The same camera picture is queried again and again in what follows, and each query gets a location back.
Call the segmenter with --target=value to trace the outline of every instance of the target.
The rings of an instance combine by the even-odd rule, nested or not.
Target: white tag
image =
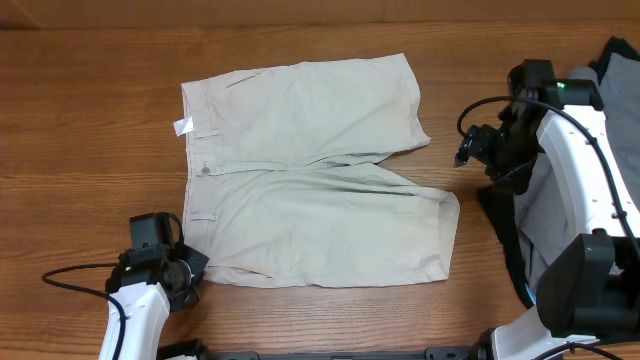
[[[191,116],[187,116],[182,120],[178,120],[173,123],[173,128],[176,130],[176,136],[182,136],[191,132],[193,131],[193,119]]]

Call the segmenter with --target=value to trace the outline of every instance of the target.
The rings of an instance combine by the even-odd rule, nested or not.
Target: gray fabric
[[[640,204],[640,62],[612,54],[600,83],[607,135],[629,195]]]
[[[596,72],[587,67],[575,68],[569,78],[592,80],[597,86]],[[640,62],[612,54],[599,90],[605,104],[609,144],[634,204],[640,204],[640,152],[635,138],[640,133],[638,84]],[[514,209],[527,280],[535,292],[544,270],[573,241],[567,231],[560,189],[545,154],[538,156],[527,192],[514,196]]]

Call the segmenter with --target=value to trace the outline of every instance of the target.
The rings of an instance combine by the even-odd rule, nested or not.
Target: black fabric
[[[513,195],[499,193],[493,187],[488,186],[478,190],[478,199],[496,231],[498,240],[502,243],[507,271],[509,271],[516,294],[522,304],[530,309],[533,306],[533,301],[526,288],[527,277],[514,220]]]
[[[640,54],[638,54],[638,52],[627,42],[627,40],[618,39],[612,36],[607,42],[607,45],[605,45],[604,50],[602,51],[602,55],[600,55],[600,59],[589,63],[589,67],[595,70],[596,74],[598,74],[598,83],[602,81],[604,74],[607,73],[607,68],[609,67],[609,59],[611,58],[611,54],[613,53],[616,53],[629,60],[640,61]]]

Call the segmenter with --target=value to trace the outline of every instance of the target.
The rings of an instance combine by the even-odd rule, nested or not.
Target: white casing
[[[640,234],[640,214],[634,206],[620,175],[605,128],[605,115],[591,106],[567,105],[564,111],[576,119],[598,139],[604,153],[622,208],[634,234]],[[573,124],[549,111],[537,131],[538,143],[549,156],[562,202],[567,214],[572,237],[591,234],[594,229],[605,229],[611,236],[625,236],[620,221],[612,217],[615,209],[602,165],[586,139]]]
[[[111,294],[127,315],[124,342],[119,360],[155,360],[158,341],[169,317],[169,300],[160,284],[138,283]],[[100,360],[111,360],[120,331],[118,309],[109,302],[109,323],[100,351]]]
[[[634,234],[640,234],[640,215],[633,204],[616,164],[605,128],[605,115],[591,106],[567,105],[564,111],[598,139],[618,190],[622,208]],[[569,231],[575,238],[604,229],[611,236],[625,236],[620,221],[613,218],[615,209],[600,160],[584,135],[562,116],[548,111],[536,132],[538,143],[549,156]],[[534,306],[509,325],[497,328],[491,335],[496,360],[533,359],[568,342],[596,342],[593,336],[571,335],[554,338],[544,327]]]
[[[554,338],[544,327],[534,306],[509,325],[500,326],[491,334],[493,358],[496,360],[530,360],[568,342],[590,344],[595,336],[571,335]]]

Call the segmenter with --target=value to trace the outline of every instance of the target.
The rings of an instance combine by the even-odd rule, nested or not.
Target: wooden table
[[[389,288],[251,289],[206,283],[173,314],[163,344],[201,337],[215,351],[418,350],[471,344],[524,307],[475,190],[477,163],[454,169],[455,120],[507,91],[525,58],[556,74],[597,58],[611,35],[640,45],[640,23],[479,22],[334,27],[0,32],[0,358],[95,359],[106,302],[40,281],[74,264],[113,262],[131,216],[182,213],[187,179],[180,84],[237,69],[404,52],[422,92],[432,143],[383,166],[456,193],[451,276]],[[497,123],[499,106],[468,123]],[[102,289],[106,270],[60,276]],[[619,346],[625,358],[640,346]],[[586,358],[579,352],[572,358]]]

